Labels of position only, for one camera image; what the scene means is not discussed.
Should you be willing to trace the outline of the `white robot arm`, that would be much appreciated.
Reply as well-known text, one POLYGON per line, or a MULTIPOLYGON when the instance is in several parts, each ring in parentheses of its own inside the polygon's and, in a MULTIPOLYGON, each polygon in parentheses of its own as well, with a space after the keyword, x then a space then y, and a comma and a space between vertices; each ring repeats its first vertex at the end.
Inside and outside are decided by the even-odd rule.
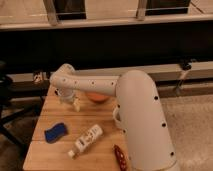
POLYGON ((180 171, 156 84, 142 70, 119 76, 80 76, 70 64, 50 77, 63 100, 75 90, 117 99, 118 126, 124 131, 132 171, 180 171))

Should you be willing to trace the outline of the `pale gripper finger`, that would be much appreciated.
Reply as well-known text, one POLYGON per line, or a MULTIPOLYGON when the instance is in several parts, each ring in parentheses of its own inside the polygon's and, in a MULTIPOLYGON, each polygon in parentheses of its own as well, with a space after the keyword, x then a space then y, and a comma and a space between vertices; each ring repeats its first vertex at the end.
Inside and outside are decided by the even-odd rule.
POLYGON ((79 111, 80 111, 81 106, 80 106, 80 100, 79 100, 78 98, 74 100, 74 102, 73 102, 73 107, 74 107, 74 110, 75 110, 76 112, 79 112, 79 111))

